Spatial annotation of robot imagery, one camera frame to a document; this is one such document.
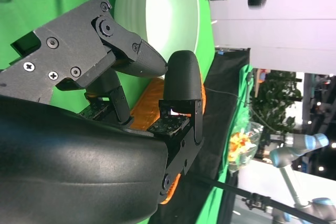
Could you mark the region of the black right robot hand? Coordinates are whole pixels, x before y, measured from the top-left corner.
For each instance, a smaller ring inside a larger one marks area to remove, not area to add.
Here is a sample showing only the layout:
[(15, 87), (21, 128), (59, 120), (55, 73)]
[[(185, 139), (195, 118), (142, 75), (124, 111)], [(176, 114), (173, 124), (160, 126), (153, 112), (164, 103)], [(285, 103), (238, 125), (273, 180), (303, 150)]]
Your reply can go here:
[[(165, 60), (89, 0), (12, 46), (1, 71), (1, 223), (138, 223), (203, 145), (195, 54)], [(164, 77), (159, 117), (131, 127), (118, 72)]]

